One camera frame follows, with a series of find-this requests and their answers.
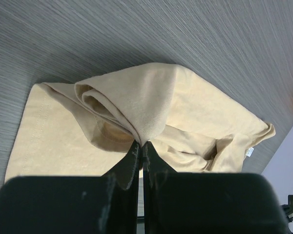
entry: fabric fold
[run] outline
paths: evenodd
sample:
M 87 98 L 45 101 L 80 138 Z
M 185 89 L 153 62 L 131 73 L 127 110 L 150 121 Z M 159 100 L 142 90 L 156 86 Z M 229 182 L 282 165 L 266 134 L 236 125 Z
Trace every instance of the fabric fold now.
M 47 112 L 46 106 L 53 111 Z M 33 124 L 42 121 L 38 110 L 45 111 L 48 119 L 44 119 L 43 129 Z M 50 142 L 48 136 L 55 132 L 60 138 Z M 83 175 L 83 167 L 89 165 L 96 175 L 95 170 L 99 167 L 94 166 L 96 161 L 101 163 L 102 157 L 109 158 L 110 163 L 105 164 L 99 174 L 109 170 L 124 156 L 134 139 L 141 145 L 150 140 L 160 157 L 177 171 L 239 172 L 245 151 L 274 134 L 272 124 L 263 122 L 191 70 L 175 64 L 149 63 L 75 84 L 34 85 L 11 153 L 6 179 L 35 174 L 30 167 L 39 161 L 38 156 L 33 155 L 30 147 L 20 146 L 29 138 L 37 145 L 39 142 L 45 146 L 51 144 L 53 148 L 65 147 L 64 142 L 68 147 L 78 146 L 81 142 L 87 144 L 86 139 L 86 154 L 93 151 L 96 155 L 83 158 L 85 161 L 80 163 L 73 160 L 80 169 L 72 170 L 73 165 L 67 165 L 62 174 L 79 171 Z M 45 155 L 40 147 L 34 152 Z M 107 152 L 120 156 L 111 158 Z M 57 158 L 55 163 L 62 165 L 65 154 L 67 150 L 60 155 L 49 152 L 48 157 Z M 32 164 L 27 164 L 28 158 L 32 159 Z M 16 166 L 16 161 L 22 162 L 23 166 Z M 47 162 L 39 161 L 39 165 L 39 173 L 56 173 L 56 165 L 52 172 L 46 169 Z

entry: folded fabric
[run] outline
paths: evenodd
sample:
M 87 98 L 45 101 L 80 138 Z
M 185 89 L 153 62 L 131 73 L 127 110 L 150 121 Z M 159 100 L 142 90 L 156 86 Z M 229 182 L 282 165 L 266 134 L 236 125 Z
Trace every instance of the folded fabric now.
M 239 172 L 245 151 L 274 136 L 191 70 L 149 63 L 75 84 L 33 86 L 8 163 L 17 175 L 104 174 L 136 139 L 179 172 Z

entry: gray table surface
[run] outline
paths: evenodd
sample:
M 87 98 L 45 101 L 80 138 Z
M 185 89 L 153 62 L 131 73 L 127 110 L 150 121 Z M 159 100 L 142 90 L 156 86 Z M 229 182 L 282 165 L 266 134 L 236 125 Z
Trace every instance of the gray table surface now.
M 293 0 L 0 0 L 0 186 L 34 83 L 153 61 L 275 125 L 244 164 L 261 173 L 293 125 Z

